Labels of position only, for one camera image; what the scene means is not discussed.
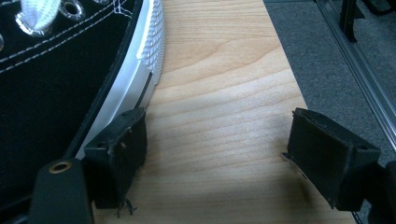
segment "wood grain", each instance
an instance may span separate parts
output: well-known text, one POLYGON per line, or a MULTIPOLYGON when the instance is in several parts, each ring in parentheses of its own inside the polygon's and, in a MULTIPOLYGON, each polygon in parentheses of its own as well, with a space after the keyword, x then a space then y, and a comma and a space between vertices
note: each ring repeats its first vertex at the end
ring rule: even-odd
POLYGON ((96 223, 353 223, 281 152, 305 107, 261 0, 163 0, 163 76, 147 114, 138 209, 96 223))

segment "wooden table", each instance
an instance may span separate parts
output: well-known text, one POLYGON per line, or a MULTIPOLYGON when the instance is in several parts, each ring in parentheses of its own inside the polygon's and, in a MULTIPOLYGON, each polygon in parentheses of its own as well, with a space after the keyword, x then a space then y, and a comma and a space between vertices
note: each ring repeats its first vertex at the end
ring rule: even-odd
POLYGON ((148 155, 128 198, 96 223, 354 223, 282 160, 305 107, 262 0, 163 0, 163 76, 148 155))

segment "light wood surface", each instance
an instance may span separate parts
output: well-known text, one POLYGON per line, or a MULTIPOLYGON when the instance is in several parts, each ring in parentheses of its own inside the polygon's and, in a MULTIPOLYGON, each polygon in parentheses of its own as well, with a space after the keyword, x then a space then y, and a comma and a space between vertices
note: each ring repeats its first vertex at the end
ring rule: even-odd
POLYGON ((96 223, 354 223, 281 152, 305 107, 262 0, 163 0, 163 76, 147 113, 138 209, 96 223))

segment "metal eyelet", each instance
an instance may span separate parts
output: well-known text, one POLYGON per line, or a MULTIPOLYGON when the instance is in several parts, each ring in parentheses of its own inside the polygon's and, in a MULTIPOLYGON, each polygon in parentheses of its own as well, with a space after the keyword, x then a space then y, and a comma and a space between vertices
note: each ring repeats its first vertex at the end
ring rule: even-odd
POLYGON ((15 22, 20 26, 21 30, 32 37, 43 37, 50 34, 51 32, 50 26, 42 30, 33 30, 32 27, 30 27, 25 21, 23 12, 20 12, 15 16, 15 22))
POLYGON ((110 2, 110 0, 93 0, 93 2, 105 6, 110 2))
POLYGON ((4 47, 4 39, 3 39, 3 36, 0 35, 0 51, 3 50, 3 47, 4 47))
POLYGON ((85 17, 85 9, 77 0, 63 0, 59 11, 72 21, 81 21, 85 17))

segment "carpeted floor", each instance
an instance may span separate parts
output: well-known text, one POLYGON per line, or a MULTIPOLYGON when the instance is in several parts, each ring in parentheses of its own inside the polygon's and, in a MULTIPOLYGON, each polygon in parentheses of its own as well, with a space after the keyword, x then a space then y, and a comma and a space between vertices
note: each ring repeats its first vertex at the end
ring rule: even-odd
MULTIPOLYGON (((264 0, 309 109, 318 111, 381 148, 380 164, 396 154, 349 70, 317 4, 307 0, 264 0)), ((366 19, 356 20, 355 35, 384 89, 396 103, 396 13, 371 15, 359 2, 366 19)), ((370 205, 359 216, 367 222, 370 205)))

